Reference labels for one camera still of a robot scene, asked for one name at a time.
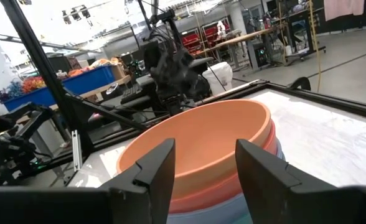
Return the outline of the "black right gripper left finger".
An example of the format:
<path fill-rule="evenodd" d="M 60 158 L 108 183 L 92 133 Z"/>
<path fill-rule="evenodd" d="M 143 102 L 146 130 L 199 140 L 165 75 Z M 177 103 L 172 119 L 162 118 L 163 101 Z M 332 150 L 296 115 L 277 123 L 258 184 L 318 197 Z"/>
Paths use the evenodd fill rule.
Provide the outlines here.
<path fill-rule="evenodd" d="M 175 139 L 165 139 L 127 170 L 101 185 L 101 223 L 166 224 L 174 186 Z"/>

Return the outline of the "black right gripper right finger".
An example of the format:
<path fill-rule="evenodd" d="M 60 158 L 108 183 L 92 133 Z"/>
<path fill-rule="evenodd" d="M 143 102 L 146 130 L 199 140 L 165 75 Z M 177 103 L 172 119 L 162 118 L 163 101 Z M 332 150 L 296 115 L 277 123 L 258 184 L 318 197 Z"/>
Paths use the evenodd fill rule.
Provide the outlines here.
<path fill-rule="evenodd" d="M 253 223 L 354 222 L 354 203 L 344 190 L 244 139 L 236 141 L 235 160 Z"/>

